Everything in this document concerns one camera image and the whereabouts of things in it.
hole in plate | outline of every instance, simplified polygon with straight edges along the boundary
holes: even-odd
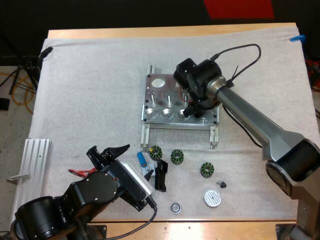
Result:
[[[161,88],[165,85],[166,81],[162,78],[156,78],[151,82],[151,85],[155,88]]]

metal washer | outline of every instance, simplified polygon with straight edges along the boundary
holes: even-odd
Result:
[[[172,213],[178,214],[181,211],[181,206],[175,202],[174,204],[171,205],[170,210]]]
[[[204,201],[205,204],[207,204],[209,207],[217,207],[221,203],[221,197],[219,192],[215,190],[209,190],[204,195]]]

blue screwdriver handle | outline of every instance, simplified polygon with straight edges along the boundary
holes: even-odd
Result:
[[[139,163],[140,163],[141,167],[145,168],[145,167],[147,166],[147,162],[146,162],[145,157],[144,157],[144,155],[142,154],[142,152],[139,151],[139,152],[136,154],[136,156],[137,156],[138,159],[139,159]]]

red wire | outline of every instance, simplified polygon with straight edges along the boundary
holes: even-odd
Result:
[[[96,171],[95,168],[92,168],[90,170],[74,170],[74,169],[68,169],[69,173],[72,173],[78,177],[86,178],[89,174],[92,174]]]

red panel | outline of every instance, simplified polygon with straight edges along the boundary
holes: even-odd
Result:
[[[271,0],[204,0],[212,19],[274,19]]]

